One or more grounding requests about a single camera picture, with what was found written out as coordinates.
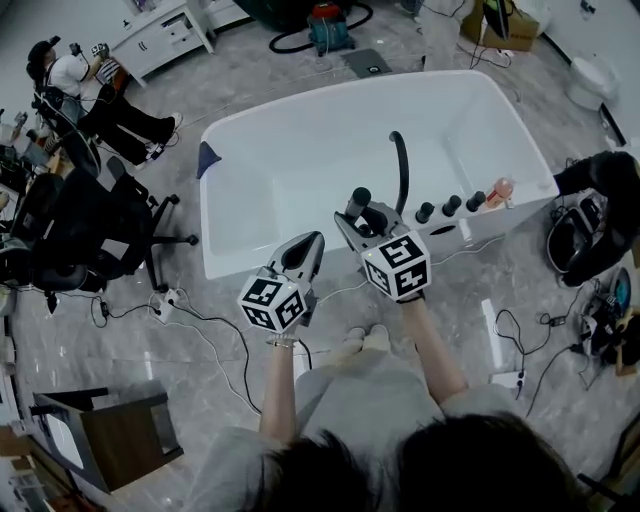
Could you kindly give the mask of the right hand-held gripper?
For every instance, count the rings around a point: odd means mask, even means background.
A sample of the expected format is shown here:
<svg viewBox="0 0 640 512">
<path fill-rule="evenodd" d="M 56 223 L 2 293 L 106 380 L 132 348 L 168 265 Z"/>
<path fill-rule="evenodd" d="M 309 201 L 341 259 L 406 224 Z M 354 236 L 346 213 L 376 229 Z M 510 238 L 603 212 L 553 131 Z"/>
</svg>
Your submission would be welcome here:
<svg viewBox="0 0 640 512">
<path fill-rule="evenodd" d="M 355 219 L 340 212 L 334 213 L 334 221 L 368 282 L 394 302 L 406 301 L 430 285 L 429 251 L 416 230 L 401 225 L 395 209 L 371 202 L 370 210 L 371 230 L 387 235 L 367 237 Z"/>
</svg>

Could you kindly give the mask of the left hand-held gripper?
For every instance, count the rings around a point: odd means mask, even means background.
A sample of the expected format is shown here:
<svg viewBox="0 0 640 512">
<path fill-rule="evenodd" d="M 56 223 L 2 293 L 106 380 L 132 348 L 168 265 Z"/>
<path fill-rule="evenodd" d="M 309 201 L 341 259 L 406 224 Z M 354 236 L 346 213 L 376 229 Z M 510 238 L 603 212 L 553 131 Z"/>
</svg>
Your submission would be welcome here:
<svg viewBox="0 0 640 512">
<path fill-rule="evenodd" d="M 325 239 L 310 231 L 282 244 L 271 256 L 268 268 L 251 275 L 237 303 L 252 327 L 268 332 L 294 332 L 308 326 L 317 297 L 313 279 L 319 273 Z M 274 270 L 295 270 L 296 278 Z"/>
</svg>

